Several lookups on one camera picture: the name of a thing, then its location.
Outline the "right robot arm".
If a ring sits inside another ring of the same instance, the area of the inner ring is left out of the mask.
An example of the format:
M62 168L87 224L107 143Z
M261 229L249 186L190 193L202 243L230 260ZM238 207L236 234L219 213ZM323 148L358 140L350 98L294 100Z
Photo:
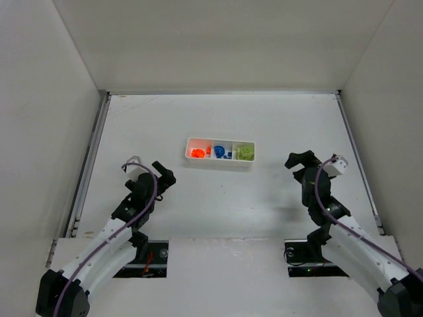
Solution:
M331 192L332 179L348 162L332 155L322 162L313 151L290 153L285 163L301 184L301 202L317 229L305 240L287 239L284 259L293 269L332 263L353 279L376 303L381 316L422 315L422 269L412 269L383 249L362 228L350 210Z

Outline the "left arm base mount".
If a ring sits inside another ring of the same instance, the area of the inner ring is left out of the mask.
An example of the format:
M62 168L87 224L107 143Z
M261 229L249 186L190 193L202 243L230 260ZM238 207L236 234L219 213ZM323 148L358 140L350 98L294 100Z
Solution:
M155 279L167 276L168 240L150 240L146 234L136 232L130 242L136 247L135 258L114 278Z

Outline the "blue round lego piece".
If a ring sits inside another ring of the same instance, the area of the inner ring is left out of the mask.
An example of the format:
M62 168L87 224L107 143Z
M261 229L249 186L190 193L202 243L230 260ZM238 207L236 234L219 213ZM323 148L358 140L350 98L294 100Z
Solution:
M222 159L225 155L225 149L224 147L218 145L214 147L214 153L217 159Z

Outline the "green 2x3 lego brick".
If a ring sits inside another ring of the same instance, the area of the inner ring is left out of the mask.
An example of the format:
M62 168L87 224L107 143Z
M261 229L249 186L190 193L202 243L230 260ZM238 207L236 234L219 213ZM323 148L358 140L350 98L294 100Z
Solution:
M238 147L236 150L237 160L254 160L254 147L242 146Z

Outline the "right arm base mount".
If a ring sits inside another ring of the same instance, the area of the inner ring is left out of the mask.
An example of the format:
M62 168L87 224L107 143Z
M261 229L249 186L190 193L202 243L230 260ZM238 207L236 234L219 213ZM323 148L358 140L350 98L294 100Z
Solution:
M322 247L330 239L327 233L316 230L306 239L285 239L284 260L288 276L297 277L348 277L330 260L323 257Z

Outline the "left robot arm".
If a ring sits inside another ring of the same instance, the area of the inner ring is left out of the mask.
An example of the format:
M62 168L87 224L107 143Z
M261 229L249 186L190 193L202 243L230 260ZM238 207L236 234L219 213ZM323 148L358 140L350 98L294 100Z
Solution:
M60 270L43 274L35 308L38 316L87 316L94 294L115 276L165 276L167 243L150 242L140 228L176 184L174 173L158 161L148 168L134 158L122 170L128 175L128 195L80 254Z

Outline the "orange round lego piece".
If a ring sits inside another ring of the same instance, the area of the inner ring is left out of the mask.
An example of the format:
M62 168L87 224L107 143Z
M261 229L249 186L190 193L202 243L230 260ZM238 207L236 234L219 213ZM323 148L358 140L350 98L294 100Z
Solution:
M206 156L206 152L203 149L193 149L190 156L192 158L203 159Z

